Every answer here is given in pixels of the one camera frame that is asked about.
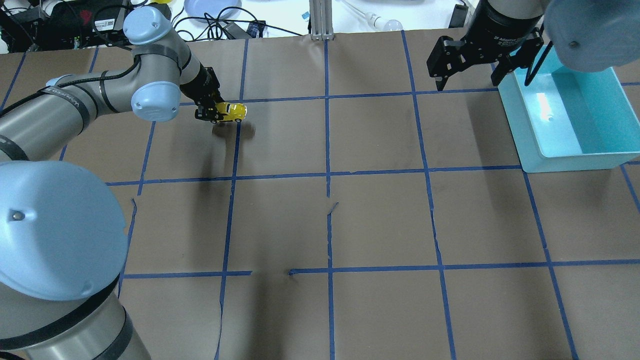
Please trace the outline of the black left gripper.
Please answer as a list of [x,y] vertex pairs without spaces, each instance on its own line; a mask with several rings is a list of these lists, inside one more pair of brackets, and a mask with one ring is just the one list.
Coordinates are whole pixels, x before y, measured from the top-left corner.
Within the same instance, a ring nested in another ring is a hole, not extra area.
[[212,67],[199,65],[195,77],[179,86],[183,95],[193,100],[199,111],[194,112],[197,120],[217,123],[217,113],[224,105],[224,98],[220,93],[220,82]]

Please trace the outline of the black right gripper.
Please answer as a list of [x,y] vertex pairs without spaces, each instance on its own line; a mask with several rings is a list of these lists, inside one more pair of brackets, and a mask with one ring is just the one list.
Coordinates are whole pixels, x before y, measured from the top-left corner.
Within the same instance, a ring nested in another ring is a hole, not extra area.
[[498,62],[491,74],[498,87],[516,69],[527,69],[544,45],[537,24],[545,11],[539,0],[480,0],[466,34],[438,38],[426,61],[429,76],[442,92],[451,76],[471,66]]

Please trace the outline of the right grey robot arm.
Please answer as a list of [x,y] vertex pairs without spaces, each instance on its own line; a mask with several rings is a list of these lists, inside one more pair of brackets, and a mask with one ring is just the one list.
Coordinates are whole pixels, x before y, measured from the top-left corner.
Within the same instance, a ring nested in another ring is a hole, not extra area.
[[525,69],[529,85],[551,50],[572,71],[600,72],[639,57],[637,0],[480,0],[466,34],[441,36],[426,66],[443,91],[451,76],[496,63],[494,86]]

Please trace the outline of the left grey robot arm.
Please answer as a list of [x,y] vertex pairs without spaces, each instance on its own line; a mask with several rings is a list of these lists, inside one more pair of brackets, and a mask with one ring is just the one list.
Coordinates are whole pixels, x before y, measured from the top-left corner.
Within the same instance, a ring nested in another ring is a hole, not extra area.
[[3,359],[151,358],[115,294],[130,248],[121,206],[94,173],[54,156],[99,117],[167,122],[186,96],[197,119],[215,122],[223,99],[160,10],[132,10],[123,32],[129,68],[51,79],[1,112]]

